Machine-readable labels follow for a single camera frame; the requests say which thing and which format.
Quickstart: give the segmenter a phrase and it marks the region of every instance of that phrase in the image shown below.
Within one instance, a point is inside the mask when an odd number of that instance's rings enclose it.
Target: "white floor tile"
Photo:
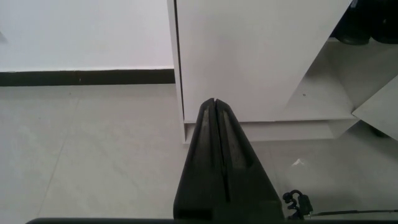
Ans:
[[[172,218],[188,151],[174,85],[0,88],[0,124],[1,223]],[[314,212],[398,208],[398,142],[363,123],[336,140],[252,146],[278,194],[299,189]],[[325,218],[367,217],[398,215]]]
[[[172,218],[177,108],[174,85],[87,86],[40,217]]]
[[[78,101],[73,86],[0,88],[0,222],[37,216]]]
[[[314,212],[398,208],[398,142],[374,136],[363,124],[336,140],[269,147],[280,196],[298,189]]]

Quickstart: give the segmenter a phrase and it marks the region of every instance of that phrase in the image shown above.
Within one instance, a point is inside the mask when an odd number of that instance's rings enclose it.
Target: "white shelf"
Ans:
[[[322,52],[276,121],[355,119],[354,106]]]

